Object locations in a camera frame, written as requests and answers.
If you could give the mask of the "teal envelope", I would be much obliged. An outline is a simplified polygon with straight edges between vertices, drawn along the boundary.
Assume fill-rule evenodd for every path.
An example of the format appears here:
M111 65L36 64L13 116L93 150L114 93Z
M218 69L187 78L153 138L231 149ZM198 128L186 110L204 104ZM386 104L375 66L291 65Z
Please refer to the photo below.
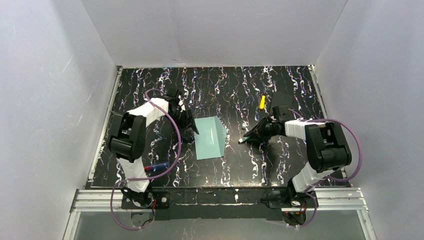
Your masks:
M227 130L218 116L195 118L198 134L194 135L196 159L221 158L225 154Z

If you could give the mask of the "green white glue stick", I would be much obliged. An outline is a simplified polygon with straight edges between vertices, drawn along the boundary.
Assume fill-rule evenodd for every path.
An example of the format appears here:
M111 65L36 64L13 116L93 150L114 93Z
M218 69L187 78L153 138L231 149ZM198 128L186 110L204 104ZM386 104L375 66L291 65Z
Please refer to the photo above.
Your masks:
M248 137L242 137L238 140L238 143L242 144L242 143L246 142L248 139L249 139Z

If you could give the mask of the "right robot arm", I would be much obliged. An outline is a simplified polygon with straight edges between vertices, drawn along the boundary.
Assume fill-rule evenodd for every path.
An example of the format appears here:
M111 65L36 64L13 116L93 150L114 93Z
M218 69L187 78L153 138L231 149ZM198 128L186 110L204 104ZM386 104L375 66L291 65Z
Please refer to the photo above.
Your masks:
M317 183L352 162L339 123L295 119L286 106L274 106L239 142L266 143L274 136L300 139L306 144L307 163L287 184L291 195L311 192Z

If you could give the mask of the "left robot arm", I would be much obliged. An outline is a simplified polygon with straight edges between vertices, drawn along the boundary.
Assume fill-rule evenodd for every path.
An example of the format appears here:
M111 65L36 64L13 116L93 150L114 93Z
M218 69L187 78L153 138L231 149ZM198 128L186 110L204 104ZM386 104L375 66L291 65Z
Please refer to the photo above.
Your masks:
M131 192L144 193L150 183L143 165L146 128L161 117L168 117L177 134L178 146L189 141L187 130L198 133L192 111L184 104L181 90L169 89L152 97L143 105L112 118L108 149L115 155Z

